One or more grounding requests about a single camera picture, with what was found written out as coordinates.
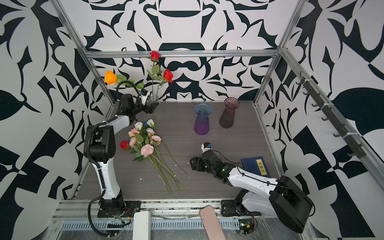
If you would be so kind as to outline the large red artificial rose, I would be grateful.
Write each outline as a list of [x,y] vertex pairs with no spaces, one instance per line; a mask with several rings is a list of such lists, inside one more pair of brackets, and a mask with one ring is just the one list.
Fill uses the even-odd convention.
[[173,78],[174,78],[173,73],[168,69],[165,69],[165,72],[163,74],[160,74],[159,76],[155,76],[155,80],[159,81],[159,84],[156,90],[156,96],[158,97],[158,99],[160,99],[160,95],[159,95],[160,88],[162,88],[166,83],[171,84],[173,82]]

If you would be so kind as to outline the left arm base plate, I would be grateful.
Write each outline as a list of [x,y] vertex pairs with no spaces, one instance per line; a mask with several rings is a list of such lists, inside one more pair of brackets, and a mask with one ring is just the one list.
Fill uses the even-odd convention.
[[136,212],[141,209],[141,201],[124,201],[124,203],[116,201],[102,201],[100,204],[98,218],[113,218],[119,214],[120,217],[133,217]]

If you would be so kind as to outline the small red artificial rose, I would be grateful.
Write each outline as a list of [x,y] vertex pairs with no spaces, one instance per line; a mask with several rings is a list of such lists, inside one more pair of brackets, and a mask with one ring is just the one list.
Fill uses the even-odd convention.
[[155,93],[154,90],[154,81],[155,81],[155,76],[159,76],[162,72],[160,70],[160,66],[158,64],[160,58],[160,54],[156,51],[151,51],[150,53],[150,59],[152,61],[152,68],[150,71],[148,71],[148,75],[151,78],[151,84],[152,84],[152,92]]

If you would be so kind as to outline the orange artificial rose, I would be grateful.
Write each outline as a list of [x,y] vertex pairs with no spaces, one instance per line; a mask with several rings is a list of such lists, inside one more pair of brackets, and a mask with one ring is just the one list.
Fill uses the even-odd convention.
[[104,81],[107,85],[115,85],[119,87],[134,88],[135,91],[139,94],[144,88],[143,83],[136,84],[135,80],[128,79],[124,75],[116,75],[111,71],[105,73]]

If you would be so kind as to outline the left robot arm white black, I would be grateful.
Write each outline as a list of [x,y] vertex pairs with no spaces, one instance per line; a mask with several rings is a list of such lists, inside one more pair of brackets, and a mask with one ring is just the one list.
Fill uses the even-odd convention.
[[137,95],[119,96],[113,116],[99,124],[87,127],[85,135],[84,156],[94,167],[101,189],[101,194],[88,204],[88,221],[96,234],[106,238],[117,236],[119,231],[112,226],[108,226],[104,232],[98,230],[92,220],[92,205],[99,203],[98,218],[114,217],[117,220],[121,220],[127,206],[115,174],[115,134],[130,126],[136,120],[138,113],[151,114],[157,107],[157,104],[149,103],[150,97],[154,95],[152,92],[145,89],[139,90],[129,81],[119,83],[120,86],[125,84],[132,86]]

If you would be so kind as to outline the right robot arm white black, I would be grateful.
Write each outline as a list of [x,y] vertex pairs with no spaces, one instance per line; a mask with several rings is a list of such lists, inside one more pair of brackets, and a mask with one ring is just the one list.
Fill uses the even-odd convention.
[[206,172],[219,182],[245,190],[240,203],[248,212],[277,217],[293,232],[302,234],[314,211],[313,201],[288,177],[267,178],[238,164],[223,162],[212,150],[190,160],[193,171]]

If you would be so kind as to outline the purple blue glass vase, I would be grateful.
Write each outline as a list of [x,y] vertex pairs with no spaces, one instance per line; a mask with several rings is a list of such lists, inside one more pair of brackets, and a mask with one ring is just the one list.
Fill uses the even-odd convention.
[[207,104],[198,104],[195,107],[197,118],[195,121],[195,133],[203,136],[210,131],[209,115],[212,113],[212,108]]

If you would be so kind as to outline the bunch of artificial flowers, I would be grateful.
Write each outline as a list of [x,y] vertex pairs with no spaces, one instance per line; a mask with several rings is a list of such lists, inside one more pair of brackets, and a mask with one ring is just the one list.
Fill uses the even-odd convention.
[[159,136],[156,126],[153,119],[135,123],[133,129],[128,132],[130,139],[122,141],[120,147],[134,154],[134,161],[151,162],[168,194],[172,194],[173,190],[185,191],[186,189],[160,156],[159,146],[163,143],[163,140]]

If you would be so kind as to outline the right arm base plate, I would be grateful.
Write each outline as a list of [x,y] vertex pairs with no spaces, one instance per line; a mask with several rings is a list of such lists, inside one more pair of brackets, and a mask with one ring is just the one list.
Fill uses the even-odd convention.
[[223,217],[252,216],[254,213],[248,211],[240,201],[221,200],[221,215]]

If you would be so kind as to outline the clear glass vase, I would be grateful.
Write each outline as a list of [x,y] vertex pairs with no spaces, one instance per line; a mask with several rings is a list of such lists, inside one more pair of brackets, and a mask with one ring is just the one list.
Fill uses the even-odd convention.
[[154,113],[156,108],[160,104],[159,97],[153,92],[151,92],[150,96],[147,98],[147,104],[149,106],[149,113]]

